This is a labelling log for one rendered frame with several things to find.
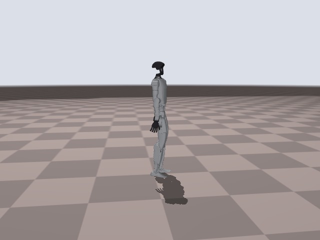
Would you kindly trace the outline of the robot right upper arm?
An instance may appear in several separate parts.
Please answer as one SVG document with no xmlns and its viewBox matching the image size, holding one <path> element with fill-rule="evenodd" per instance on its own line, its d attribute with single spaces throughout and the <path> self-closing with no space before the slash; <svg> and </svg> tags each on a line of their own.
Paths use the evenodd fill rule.
<svg viewBox="0 0 320 240">
<path fill-rule="evenodd" d="M 159 80 L 153 80 L 151 82 L 151 86 L 152 86 L 152 99 L 154 101 L 155 98 L 158 98 L 158 94 L 159 94 L 159 86 L 160 86 Z M 159 103 L 160 102 L 161 100 L 159 99 Z"/>
</svg>

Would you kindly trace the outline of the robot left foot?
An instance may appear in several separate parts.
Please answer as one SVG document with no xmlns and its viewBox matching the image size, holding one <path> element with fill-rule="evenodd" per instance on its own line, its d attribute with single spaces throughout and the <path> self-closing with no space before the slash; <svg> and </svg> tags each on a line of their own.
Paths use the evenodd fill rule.
<svg viewBox="0 0 320 240">
<path fill-rule="evenodd" d="M 168 169 L 164 169 L 162 168 L 163 170 L 158 170 L 160 173 L 166 173 L 166 172 L 171 172 L 171 170 L 168 170 Z"/>
</svg>

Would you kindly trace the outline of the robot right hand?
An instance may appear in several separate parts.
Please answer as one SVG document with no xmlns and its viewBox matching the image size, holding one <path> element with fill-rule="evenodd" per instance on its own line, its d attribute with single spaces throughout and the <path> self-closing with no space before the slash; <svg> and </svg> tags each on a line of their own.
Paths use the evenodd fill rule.
<svg viewBox="0 0 320 240">
<path fill-rule="evenodd" d="M 160 119 L 160 117 L 159 117 L 159 119 Z M 154 116 L 154 118 L 153 118 L 153 124 L 152 124 L 152 126 L 151 126 L 151 129 L 150 129 L 150 131 L 151 132 L 154 132 L 155 133 L 155 131 L 156 131 L 156 133 L 157 133 L 157 131 L 158 131 L 158 129 L 160 130 L 160 126 L 159 126 L 159 119 L 158 120 L 155 120 L 155 116 Z M 153 129 L 152 129 L 153 128 Z"/>
</svg>

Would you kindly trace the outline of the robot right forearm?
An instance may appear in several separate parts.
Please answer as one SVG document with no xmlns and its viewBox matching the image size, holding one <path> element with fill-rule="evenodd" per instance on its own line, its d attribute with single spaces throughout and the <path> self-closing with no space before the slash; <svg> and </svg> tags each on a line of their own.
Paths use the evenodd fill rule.
<svg viewBox="0 0 320 240">
<path fill-rule="evenodd" d="M 159 99 L 155 98 L 153 101 L 153 107 L 154 107 L 154 116 L 155 116 L 155 121 L 159 120 L 159 116 L 160 116 L 160 105 L 159 105 Z"/>
</svg>

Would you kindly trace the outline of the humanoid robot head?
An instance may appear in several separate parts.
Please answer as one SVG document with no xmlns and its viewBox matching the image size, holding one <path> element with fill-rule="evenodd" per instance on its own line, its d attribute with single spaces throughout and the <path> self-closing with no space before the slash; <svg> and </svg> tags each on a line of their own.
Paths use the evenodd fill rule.
<svg viewBox="0 0 320 240">
<path fill-rule="evenodd" d="M 161 78 L 161 75 L 164 74 L 164 70 L 163 70 L 163 67 L 164 67 L 164 66 L 165 66 L 165 64 L 164 64 L 163 62 L 160 62 L 160 61 L 156 61 L 156 62 L 154 62 L 154 63 L 152 64 L 152 68 L 156 68 L 157 70 L 160 71 L 160 73 L 157 73 L 157 74 L 156 74 L 155 79 L 156 79 L 157 77 L 160 77 L 160 79 L 162 79 L 162 78 Z"/>
</svg>

